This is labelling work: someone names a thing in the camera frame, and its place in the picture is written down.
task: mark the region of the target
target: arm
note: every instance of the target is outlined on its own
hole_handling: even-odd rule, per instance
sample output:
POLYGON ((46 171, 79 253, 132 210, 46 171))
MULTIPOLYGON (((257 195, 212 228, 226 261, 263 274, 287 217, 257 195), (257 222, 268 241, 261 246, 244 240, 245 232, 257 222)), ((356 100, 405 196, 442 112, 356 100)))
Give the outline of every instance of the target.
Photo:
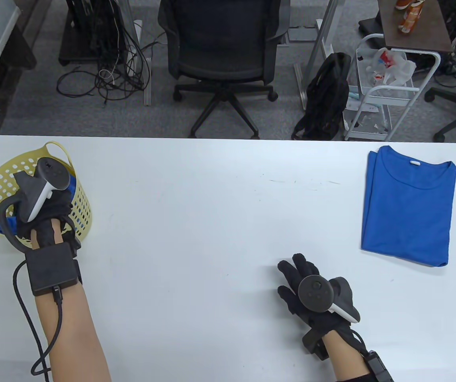
MULTIPOLYGON (((63 242, 60 222, 53 219, 55 243, 63 242)), ((31 245, 37 249, 37 234, 31 232, 31 245)), ((82 284, 65 288, 63 323, 49 355, 54 382, 111 382, 106 357, 95 332, 82 284)), ((47 341, 55 334, 57 308, 51 293, 35 298, 47 341)))
POLYGON ((370 374, 362 355, 348 345, 335 330, 327 333, 322 339, 338 381, 370 374))

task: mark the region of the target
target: plastic bag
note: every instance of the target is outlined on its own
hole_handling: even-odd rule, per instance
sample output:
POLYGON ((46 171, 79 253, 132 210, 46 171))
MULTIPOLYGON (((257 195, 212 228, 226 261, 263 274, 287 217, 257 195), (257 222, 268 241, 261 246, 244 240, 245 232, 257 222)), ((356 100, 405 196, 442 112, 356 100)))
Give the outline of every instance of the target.
POLYGON ((371 66, 366 69, 370 72, 373 86, 392 85, 403 86, 412 78, 415 71, 415 62, 405 60, 401 53, 382 48, 373 57, 371 66))

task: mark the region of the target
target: black sleeve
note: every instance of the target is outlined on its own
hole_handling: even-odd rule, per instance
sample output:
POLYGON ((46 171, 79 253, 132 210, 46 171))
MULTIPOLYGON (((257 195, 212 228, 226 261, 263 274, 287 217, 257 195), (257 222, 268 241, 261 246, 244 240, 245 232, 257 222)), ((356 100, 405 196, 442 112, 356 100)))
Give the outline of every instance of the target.
POLYGON ((363 375, 362 377, 359 378, 354 378, 353 380, 346 380, 344 382, 377 382, 377 379, 373 377, 373 375, 368 374, 368 375, 363 375))

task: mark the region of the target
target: black backpack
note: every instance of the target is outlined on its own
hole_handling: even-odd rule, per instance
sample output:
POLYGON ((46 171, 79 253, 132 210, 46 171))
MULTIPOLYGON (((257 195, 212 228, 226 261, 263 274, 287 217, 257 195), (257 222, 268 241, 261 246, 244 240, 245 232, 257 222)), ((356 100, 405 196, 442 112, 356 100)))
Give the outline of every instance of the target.
POLYGON ((320 67, 317 76, 307 87, 306 115, 297 123, 293 140, 331 140, 343 121, 348 101, 350 56, 332 53, 320 67))

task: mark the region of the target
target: hand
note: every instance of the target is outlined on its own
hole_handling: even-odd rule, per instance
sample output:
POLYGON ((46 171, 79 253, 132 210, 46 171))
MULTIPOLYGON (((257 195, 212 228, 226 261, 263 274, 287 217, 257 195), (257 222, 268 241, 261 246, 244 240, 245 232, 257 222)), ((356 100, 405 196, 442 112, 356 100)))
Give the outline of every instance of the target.
POLYGON ((290 290, 284 285, 277 288, 279 296, 288 304, 288 310, 292 314, 299 316, 303 322, 311 326, 321 337, 343 326, 349 327, 350 323, 336 313, 316 313, 310 311, 302 304, 297 296, 300 282, 309 275, 319 275, 319 271, 312 262, 306 261, 306 258, 301 253, 293 255, 293 262, 296 268, 285 260, 277 264, 277 268, 284 274, 292 288, 290 290))
POLYGON ((60 221, 61 229, 64 228, 68 215, 72 211, 72 193, 66 189, 64 191, 54 190, 51 198, 46 199, 42 205, 42 209, 37 217, 31 222, 22 222, 17 214, 17 205, 14 206, 14 215, 17 222, 17 236, 20 238, 31 238, 31 231, 35 230, 38 234, 39 244, 42 247, 44 244, 40 238, 54 237, 54 229, 51 224, 51 219, 60 221))

